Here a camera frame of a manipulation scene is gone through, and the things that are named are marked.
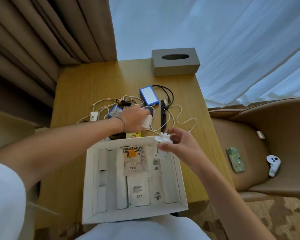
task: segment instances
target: comb teeth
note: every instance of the comb teeth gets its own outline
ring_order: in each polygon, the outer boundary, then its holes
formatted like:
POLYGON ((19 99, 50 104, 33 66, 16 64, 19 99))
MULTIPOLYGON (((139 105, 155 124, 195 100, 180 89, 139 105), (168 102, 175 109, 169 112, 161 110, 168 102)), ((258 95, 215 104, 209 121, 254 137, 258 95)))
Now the comb teeth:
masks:
POLYGON ((165 132, 165 130, 167 129, 167 115, 166 114, 162 114, 161 115, 161 126, 163 126, 164 124, 164 127, 161 128, 161 132, 165 132))

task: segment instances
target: white shirt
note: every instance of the white shirt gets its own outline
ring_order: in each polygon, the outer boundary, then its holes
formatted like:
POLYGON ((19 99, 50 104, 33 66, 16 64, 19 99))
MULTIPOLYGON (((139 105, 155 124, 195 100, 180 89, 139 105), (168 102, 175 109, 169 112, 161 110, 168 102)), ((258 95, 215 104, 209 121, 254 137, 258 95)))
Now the white shirt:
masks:
MULTIPOLYGON (((16 240, 26 210, 26 190, 12 169, 0 164, 0 240, 16 240)), ((210 239, 200 227, 186 217, 164 215, 134 221, 97 225, 77 240, 120 239, 210 239)))

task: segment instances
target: wooden table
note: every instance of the wooden table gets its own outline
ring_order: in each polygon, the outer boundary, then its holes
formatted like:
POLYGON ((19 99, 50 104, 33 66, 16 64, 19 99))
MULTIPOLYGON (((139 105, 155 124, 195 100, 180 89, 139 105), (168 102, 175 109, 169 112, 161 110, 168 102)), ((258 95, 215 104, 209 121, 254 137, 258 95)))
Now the wooden table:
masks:
MULTIPOLYGON (((174 104, 182 106, 180 122, 191 117, 198 119, 192 131, 193 136, 208 158, 233 184, 195 74, 154 77, 151 59, 81 64, 64 68, 57 84, 51 128, 75 124, 90 114, 91 105, 98 100, 124 95, 140 97, 139 89, 153 84, 172 90, 174 104)), ((167 99, 160 88, 154 88, 154 91, 159 100, 167 99)), ((97 108, 107 104, 110 104, 109 101, 104 101, 97 108)), ((169 110, 175 117, 180 111, 177 106, 169 110)), ((156 106, 155 113, 152 124, 154 129, 160 127, 160 106, 156 106)), ((190 121, 176 126, 190 130, 193 124, 194 121, 190 121)), ((172 120, 168 122, 168 128, 170 127, 172 120)), ((142 133, 142 136, 154 135, 150 131, 142 133)), ((38 203, 60 213, 60 216, 38 211, 37 229, 81 221, 85 157, 85 154, 81 155, 41 182, 38 203)), ((188 203, 207 200, 208 195, 197 176, 183 162, 181 168, 188 203)))

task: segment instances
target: hand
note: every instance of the hand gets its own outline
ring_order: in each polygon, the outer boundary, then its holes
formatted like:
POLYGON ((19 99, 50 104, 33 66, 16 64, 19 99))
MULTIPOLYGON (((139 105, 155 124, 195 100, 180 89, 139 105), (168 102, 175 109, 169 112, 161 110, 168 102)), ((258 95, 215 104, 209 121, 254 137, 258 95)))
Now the hand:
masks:
POLYGON ((140 105, 134 105, 125 108, 119 113, 118 117, 122 119, 126 125, 124 132, 132 133, 145 130, 145 128, 141 126, 141 121, 149 114, 149 109, 142 109, 140 105))
POLYGON ((178 127, 168 129, 166 133, 174 133, 170 137, 173 144, 158 143, 160 150, 172 152, 191 168, 208 159, 191 133, 178 127))

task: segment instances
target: person's right arm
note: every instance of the person's right arm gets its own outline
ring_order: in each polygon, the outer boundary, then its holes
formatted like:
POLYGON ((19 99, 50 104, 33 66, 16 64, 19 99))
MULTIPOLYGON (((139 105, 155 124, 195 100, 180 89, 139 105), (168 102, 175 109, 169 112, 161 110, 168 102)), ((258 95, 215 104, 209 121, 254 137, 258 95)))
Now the person's right arm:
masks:
POLYGON ((196 173, 229 239, 275 240, 270 231, 207 158, 195 138, 178 127, 169 129, 168 133, 172 134, 171 140, 174 144, 160 143, 157 144, 158 148, 174 153, 196 173))

